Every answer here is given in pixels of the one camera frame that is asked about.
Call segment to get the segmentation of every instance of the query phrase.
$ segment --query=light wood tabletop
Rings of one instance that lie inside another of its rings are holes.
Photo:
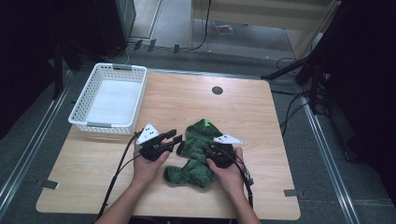
[[[288,158],[279,129],[270,86],[263,80],[229,77],[150,73],[136,130],[151,123],[160,132],[177,129],[181,134],[200,119],[209,119],[222,133],[243,140],[240,145],[254,185],[254,210],[259,219],[298,219],[296,196]],[[216,95],[212,88],[223,93]],[[60,182],[57,189],[43,189],[36,204],[42,213],[97,214],[111,178],[131,136],[84,133],[73,126],[50,173],[49,180]],[[125,161],[133,156],[132,149]],[[235,217],[227,195],[215,181],[208,189],[191,185],[170,186],[163,179],[166,165],[182,167],[187,159],[176,147],[160,168],[153,184],[134,211],[149,217]],[[133,177],[128,164],[118,176],[109,198],[111,205]]]

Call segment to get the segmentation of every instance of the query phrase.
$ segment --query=person's right hand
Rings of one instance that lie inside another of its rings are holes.
[[[236,155],[241,159],[241,161],[236,158],[236,161],[243,162],[242,148],[235,147]],[[220,184],[223,186],[228,194],[244,193],[244,180],[242,179],[241,172],[236,167],[235,164],[228,168],[222,169],[216,166],[216,164],[210,160],[206,159],[209,168],[219,177]]]

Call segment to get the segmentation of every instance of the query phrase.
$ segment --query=hand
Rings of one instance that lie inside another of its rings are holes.
[[[146,187],[150,184],[157,174],[158,168],[168,159],[169,154],[169,151],[165,151],[156,161],[146,160],[143,156],[134,159],[134,178],[131,185],[138,184]]]
[[[242,148],[235,147],[233,150],[235,150],[237,157],[241,159],[240,161],[238,158],[236,158],[236,161],[243,162]],[[241,176],[241,172],[235,164],[228,168],[222,169],[217,167],[216,164],[210,159],[206,159],[206,162],[209,165],[209,168],[219,177],[220,184],[228,194],[234,194],[237,192],[244,193],[244,180]]]

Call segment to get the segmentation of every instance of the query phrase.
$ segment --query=tape piece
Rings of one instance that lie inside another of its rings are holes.
[[[148,46],[148,52],[152,52],[154,50],[155,47],[155,42],[157,41],[157,39],[153,39],[149,42],[149,46]]]
[[[283,190],[285,193],[285,197],[298,197],[298,198],[304,198],[305,195],[302,190],[296,190],[296,189],[284,189]]]
[[[142,46],[142,42],[143,40],[137,41],[136,44],[134,45],[134,50],[140,49],[140,46]]]
[[[52,180],[39,179],[35,182],[35,186],[42,189],[57,189],[59,188],[59,185],[60,185],[59,182],[55,182]]]
[[[175,45],[174,54],[177,54],[180,51],[180,45]]]

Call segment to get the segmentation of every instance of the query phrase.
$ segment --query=person's left hand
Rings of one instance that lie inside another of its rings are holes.
[[[169,154],[169,151],[165,151],[156,161],[146,160],[143,156],[134,159],[134,178],[131,185],[135,183],[146,187],[150,184],[157,174],[158,168],[168,159]]]

